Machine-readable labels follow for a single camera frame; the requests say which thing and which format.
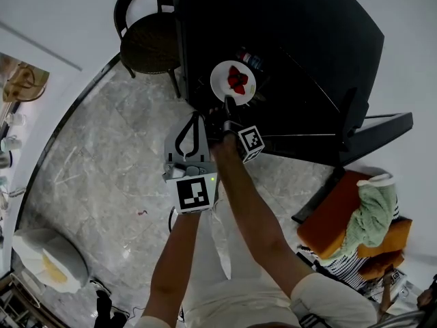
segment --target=wall picture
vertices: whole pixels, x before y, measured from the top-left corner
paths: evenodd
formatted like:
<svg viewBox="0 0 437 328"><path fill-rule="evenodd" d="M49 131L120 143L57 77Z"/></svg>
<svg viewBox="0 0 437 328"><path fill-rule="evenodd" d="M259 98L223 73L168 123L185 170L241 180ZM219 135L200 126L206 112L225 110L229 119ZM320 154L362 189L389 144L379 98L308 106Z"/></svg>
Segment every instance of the wall picture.
<svg viewBox="0 0 437 328"><path fill-rule="evenodd" d="M0 89L3 102L29 102L41 97L50 73L0 53Z"/></svg>

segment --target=striped cloth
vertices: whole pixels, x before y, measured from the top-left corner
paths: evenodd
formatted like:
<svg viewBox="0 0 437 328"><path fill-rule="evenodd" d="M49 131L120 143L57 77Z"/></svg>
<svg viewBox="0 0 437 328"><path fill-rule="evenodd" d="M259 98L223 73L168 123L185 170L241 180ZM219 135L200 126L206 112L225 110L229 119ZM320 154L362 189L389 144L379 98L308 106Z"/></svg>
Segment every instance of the striped cloth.
<svg viewBox="0 0 437 328"><path fill-rule="evenodd" d="M396 221L399 218L399 205L396 197L396 207L393 214L393 221ZM305 247L304 245L299 245L298 250L311 254L316 260L319 260L319 257L311 249ZM358 290L367 283L367 281L358 273L358 270L364 265L367 259L369 258L359 258L358 249L355 249L355 252L351 256L343 256L342 258L334 260L330 264L323 266L323 268L326 269L331 275L337 277L339 280L349 284L353 289Z"/></svg>

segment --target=dark table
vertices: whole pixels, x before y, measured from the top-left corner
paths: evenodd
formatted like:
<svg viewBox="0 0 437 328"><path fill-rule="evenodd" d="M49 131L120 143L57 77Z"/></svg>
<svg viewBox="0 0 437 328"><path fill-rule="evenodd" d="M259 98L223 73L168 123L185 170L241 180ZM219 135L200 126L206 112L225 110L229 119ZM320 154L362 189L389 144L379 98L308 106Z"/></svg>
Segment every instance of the dark table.
<svg viewBox="0 0 437 328"><path fill-rule="evenodd" d="M262 72L252 68L258 93L239 107L245 124L257 125L264 152L337 166L401 135L390 132L372 146L360 140L353 152L384 42L357 1L174 2L181 93L200 112L221 105L210 87L215 65L241 48L264 60ZM411 126L407 120L402 133Z"/></svg>

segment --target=bottle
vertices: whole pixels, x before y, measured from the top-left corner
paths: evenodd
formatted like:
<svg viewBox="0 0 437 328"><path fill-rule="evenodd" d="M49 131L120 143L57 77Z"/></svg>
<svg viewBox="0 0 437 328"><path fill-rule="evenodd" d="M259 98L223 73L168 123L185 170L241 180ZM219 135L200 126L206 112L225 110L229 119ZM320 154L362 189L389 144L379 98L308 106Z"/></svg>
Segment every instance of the bottle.
<svg viewBox="0 0 437 328"><path fill-rule="evenodd" d="M262 66L264 60L256 55L251 55L246 51L245 48L241 48L240 50L238 50L236 53L236 57L240 61L243 61L245 64L248 64L253 69L259 70L261 72L263 71Z"/></svg>

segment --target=red fruit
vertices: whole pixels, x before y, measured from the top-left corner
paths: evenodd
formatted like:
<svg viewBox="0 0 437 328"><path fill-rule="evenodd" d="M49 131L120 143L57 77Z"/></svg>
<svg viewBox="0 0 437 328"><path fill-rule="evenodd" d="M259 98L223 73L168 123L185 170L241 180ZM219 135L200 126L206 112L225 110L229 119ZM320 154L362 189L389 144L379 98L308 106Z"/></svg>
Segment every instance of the red fruit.
<svg viewBox="0 0 437 328"><path fill-rule="evenodd" d="M231 68L229 69L229 75L237 75L237 74L240 74L240 71L235 66L231 66Z"/></svg>
<svg viewBox="0 0 437 328"><path fill-rule="evenodd" d="M237 94L240 94L240 95L245 95L245 94L246 94L243 85L237 85L237 86L235 86L234 91L235 91Z"/></svg>
<svg viewBox="0 0 437 328"><path fill-rule="evenodd" d="M238 77L230 75L229 78L227 78L227 82L230 87L234 87L238 83Z"/></svg>
<svg viewBox="0 0 437 328"><path fill-rule="evenodd" d="M240 81L243 83L243 85L246 85L248 80L249 80L249 77L247 75L240 74Z"/></svg>

